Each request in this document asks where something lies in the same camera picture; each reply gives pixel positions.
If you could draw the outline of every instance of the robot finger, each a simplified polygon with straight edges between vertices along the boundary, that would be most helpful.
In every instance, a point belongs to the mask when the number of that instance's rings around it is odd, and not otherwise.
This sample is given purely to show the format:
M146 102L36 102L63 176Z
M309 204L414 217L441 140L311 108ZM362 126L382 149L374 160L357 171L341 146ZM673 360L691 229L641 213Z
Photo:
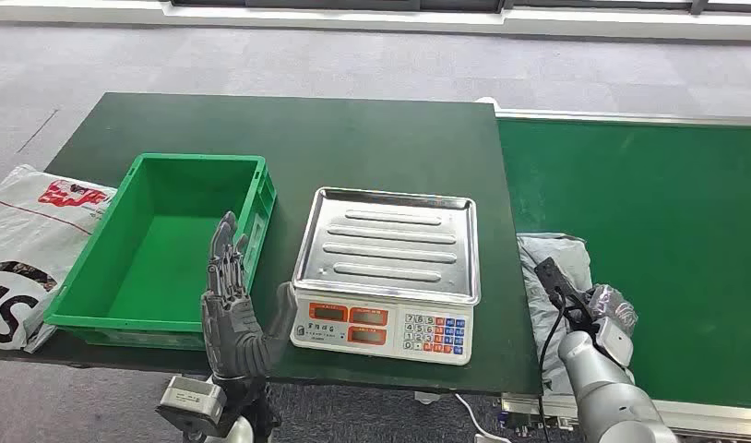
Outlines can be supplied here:
M229 223L221 220L209 244L207 289L218 297L223 297L226 293L225 255L227 242L232 237L231 230Z

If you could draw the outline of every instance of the dark green table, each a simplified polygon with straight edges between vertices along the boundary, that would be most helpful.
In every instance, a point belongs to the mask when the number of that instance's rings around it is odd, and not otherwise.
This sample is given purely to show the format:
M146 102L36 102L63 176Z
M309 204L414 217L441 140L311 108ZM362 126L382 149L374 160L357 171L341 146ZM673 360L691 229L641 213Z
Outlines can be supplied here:
M47 172L118 186L141 152L256 154L278 199L258 263L257 315L291 278L316 189L342 186L471 197L482 301L465 366L289 346L277 380L535 395L536 349L492 107L473 103L106 94ZM0 353L0 358L23 358ZM60 333L31 361L208 371L204 353L88 346Z
M533 117L498 119L518 232L587 240L653 399L751 407L751 120Z

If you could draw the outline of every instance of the robotic hand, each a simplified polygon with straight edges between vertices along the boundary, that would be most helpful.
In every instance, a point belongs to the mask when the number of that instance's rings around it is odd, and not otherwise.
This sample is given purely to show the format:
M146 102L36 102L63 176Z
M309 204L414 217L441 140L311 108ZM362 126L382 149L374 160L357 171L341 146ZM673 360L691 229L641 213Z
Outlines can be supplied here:
M280 360L297 311L292 286L278 288L278 306L267 331L256 320L244 287L247 236L234 245L237 220L227 212L210 243L208 285L202 295L202 328L213 380L263 377Z
M278 288L275 314L266 330L245 289L243 251L234 242L237 220L227 212L212 236L207 290L201 297L202 329L212 376L207 381L175 376L156 411L183 431L185 442L266 440L280 418L269 407L266 375L280 360L297 312L290 283Z
M551 258L536 267L550 301L572 332L558 346L577 400L579 425L594 443L677 443L647 393L627 370L633 345L609 317L593 319L584 294L566 280Z

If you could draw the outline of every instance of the stainless steel tray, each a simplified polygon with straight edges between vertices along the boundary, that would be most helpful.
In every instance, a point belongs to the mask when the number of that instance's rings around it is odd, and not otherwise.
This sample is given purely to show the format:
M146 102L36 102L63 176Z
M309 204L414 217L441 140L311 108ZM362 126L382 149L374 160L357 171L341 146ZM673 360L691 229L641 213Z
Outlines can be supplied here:
M292 281L312 291L476 305L476 204L322 187Z

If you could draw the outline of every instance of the green plastic crate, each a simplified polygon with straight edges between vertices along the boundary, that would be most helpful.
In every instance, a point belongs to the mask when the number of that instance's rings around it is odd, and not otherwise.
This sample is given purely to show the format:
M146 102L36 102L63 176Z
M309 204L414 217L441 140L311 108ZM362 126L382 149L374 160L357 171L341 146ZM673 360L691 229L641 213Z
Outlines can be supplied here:
M140 155L44 321L91 344L204 349L210 237L234 211L250 290L275 196L263 157Z

